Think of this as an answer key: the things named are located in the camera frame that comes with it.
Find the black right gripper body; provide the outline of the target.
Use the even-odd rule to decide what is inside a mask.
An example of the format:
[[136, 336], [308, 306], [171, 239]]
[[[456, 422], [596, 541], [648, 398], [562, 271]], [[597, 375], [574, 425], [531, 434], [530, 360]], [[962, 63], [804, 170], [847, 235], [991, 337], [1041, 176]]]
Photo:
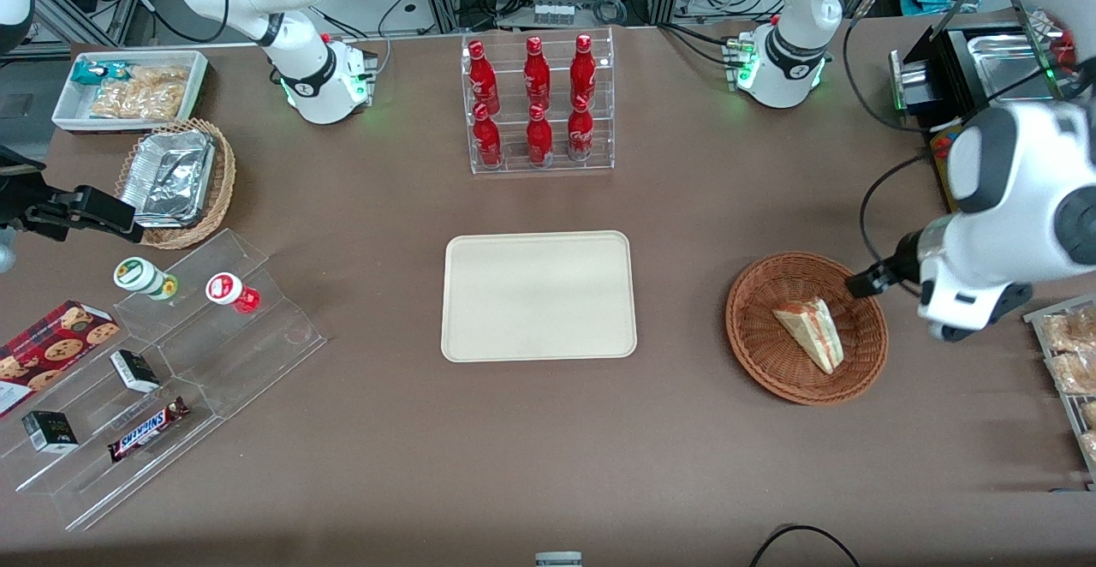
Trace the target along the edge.
[[45, 182], [45, 165], [1, 146], [1, 169], [3, 227], [65, 242], [77, 222], [55, 201], [60, 192]]

